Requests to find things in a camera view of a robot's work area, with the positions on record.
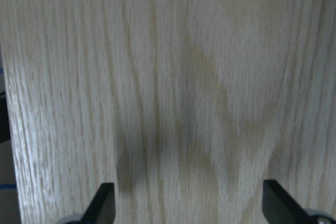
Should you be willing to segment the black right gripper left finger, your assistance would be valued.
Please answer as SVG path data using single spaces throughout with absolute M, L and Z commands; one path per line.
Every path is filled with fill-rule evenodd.
M 115 203 L 114 183 L 102 183 L 81 217 L 81 223 L 114 223 Z

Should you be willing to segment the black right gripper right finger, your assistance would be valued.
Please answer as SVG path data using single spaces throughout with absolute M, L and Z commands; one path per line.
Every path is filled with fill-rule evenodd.
M 264 180 L 262 190 L 262 212 L 269 224 L 314 223 L 276 180 Z

